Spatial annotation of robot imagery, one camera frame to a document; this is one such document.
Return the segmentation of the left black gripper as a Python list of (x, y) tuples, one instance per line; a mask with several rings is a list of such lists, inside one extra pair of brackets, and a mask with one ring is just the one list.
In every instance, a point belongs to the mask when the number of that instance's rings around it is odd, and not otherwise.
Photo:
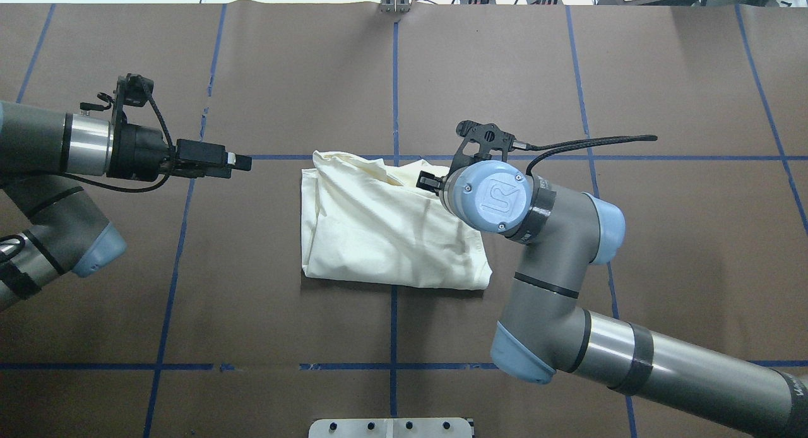
[(220, 177), (231, 171), (249, 172), (253, 158), (226, 151), (222, 145), (180, 139), (171, 148), (160, 131), (124, 124), (114, 147), (114, 177), (132, 181), (155, 181), (159, 175)]

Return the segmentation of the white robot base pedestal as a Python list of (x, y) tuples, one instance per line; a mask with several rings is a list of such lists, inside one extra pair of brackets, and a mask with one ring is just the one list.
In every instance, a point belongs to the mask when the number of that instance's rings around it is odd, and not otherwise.
[(316, 420), (309, 437), (476, 437), (473, 420), (461, 417), (332, 418)]

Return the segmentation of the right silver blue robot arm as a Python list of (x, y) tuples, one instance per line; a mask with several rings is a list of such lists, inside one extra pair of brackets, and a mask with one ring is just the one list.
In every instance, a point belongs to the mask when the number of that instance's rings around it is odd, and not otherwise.
[[(713, 351), (806, 375), (806, 231), (777, 161), (596, 161), (601, 199), (627, 221), (610, 266), (578, 302)], [(479, 437), (736, 437), (727, 429), (563, 372), (546, 386), (482, 368), (521, 247), (485, 234), (483, 292), (399, 294), (401, 416), (473, 418)]]

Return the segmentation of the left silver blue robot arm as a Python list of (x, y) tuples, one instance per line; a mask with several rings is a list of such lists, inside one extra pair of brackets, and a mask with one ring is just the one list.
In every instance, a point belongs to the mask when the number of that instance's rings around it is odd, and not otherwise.
[(158, 176), (228, 179), (252, 162), (222, 145), (167, 141), (119, 109), (101, 121), (2, 102), (2, 191), (30, 222), (2, 238), (2, 309), (67, 272), (84, 278), (124, 254), (125, 240), (85, 191), (90, 177), (147, 182), (152, 191)]

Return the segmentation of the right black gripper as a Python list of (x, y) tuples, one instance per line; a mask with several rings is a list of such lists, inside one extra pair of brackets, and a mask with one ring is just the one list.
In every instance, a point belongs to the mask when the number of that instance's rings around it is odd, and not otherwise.
[(444, 194), (446, 191), (447, 183), (447, 175), (438, 176), (426, 170), (421, 170), (417, 177), (415, 187), (433, 193), (436, 196), (441, 196), (441, 194)]

